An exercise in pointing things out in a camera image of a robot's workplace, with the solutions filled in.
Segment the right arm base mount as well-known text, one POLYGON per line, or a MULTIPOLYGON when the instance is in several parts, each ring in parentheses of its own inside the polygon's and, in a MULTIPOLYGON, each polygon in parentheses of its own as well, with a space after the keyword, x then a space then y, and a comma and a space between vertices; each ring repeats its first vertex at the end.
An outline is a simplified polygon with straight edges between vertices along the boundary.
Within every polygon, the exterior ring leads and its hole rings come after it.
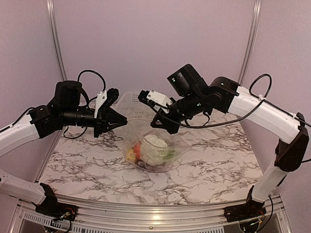
POLYGON ((228 206, 224 208, 224 217, 227 222, 245 220, 266 214, 264 202, 257 202, 252 198, 254 186, 248 192, 246 202, 243 204, 228 206))

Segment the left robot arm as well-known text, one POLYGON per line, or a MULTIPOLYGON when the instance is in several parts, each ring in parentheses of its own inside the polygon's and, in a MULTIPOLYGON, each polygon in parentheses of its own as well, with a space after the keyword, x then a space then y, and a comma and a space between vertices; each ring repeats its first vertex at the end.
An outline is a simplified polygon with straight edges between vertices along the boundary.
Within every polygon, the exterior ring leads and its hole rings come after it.
MULTIPOLYGON (((5 154, 29 142, 45 138, 65 126, 93 128, 94 137, 127 124, 127 118, 111 108, 118 99, 116 88, 101 91, 95 108, 80 105, 80 97, 88 99, 82 83, 58 82, 55 95, 47 105, 31 107, 15 122, 0 131, 0 154, 5 154)), ((0 171, 0 192, 42 206, 51 216, 61 212, 53 190, 43 183, 30 183, 4 170, 0 171)))

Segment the fake white cauliflower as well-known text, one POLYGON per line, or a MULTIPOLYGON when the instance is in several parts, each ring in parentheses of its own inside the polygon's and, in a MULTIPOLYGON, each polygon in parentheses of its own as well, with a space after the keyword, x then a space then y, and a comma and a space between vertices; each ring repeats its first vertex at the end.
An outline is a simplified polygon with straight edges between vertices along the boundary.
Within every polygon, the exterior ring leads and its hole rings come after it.
POLYGON ((141 160, 150 165, 159 165, 166 160, 169 154, 168 144, 155 134, 144 136, 141 144, 141 160))

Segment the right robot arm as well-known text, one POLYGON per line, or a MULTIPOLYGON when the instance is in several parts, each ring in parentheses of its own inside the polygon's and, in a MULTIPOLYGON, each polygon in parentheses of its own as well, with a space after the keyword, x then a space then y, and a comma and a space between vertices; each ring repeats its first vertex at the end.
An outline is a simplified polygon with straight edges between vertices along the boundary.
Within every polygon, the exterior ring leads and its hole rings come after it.
POLYGON ((193 116, 218 110, 235 115, 237 121, 247 119, 279 138, 275 160, 249 192, 247 202, 241 206, 241 214, 252 217, 287 174, 303 163, 309 143, 308 124, 301 114, 282 110, 270 103, 266 96, 256 95, 229 78, 217 77, 207 84, 190 64, 169 76, 168 81, 180 99, 173 100, 151 90, 147 94, 147 103, 156 111, 152 127, 175 134, 179 127, 186 127, 186 120, 193 116))

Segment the clear zip top bag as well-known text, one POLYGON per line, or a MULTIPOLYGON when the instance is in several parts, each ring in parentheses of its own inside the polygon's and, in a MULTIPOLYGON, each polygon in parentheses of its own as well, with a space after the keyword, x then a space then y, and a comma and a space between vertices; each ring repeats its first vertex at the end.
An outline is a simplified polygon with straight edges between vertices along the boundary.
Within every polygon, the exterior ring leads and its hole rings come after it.
POLYGON ((190 146, 178 135, 152 128, 147 119, 131 119, 122 128, 123 154, 127 162, 150 172, 173 167, 190 146))

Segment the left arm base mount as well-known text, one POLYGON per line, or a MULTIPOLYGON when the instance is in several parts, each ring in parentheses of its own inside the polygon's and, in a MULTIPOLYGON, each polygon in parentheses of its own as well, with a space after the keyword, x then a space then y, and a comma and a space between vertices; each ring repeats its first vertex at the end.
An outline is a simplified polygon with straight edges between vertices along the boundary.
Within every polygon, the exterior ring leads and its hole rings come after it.
POLYGON ((52 188, 44 183, 40 183, 44 190, 45 198, 41 204, 36 204, 35 211, 44 215, 52 216, 58 220, 61 216, 69 212, 69 220, 74 221, 78 207, 76 205, 59 202, 52 188))

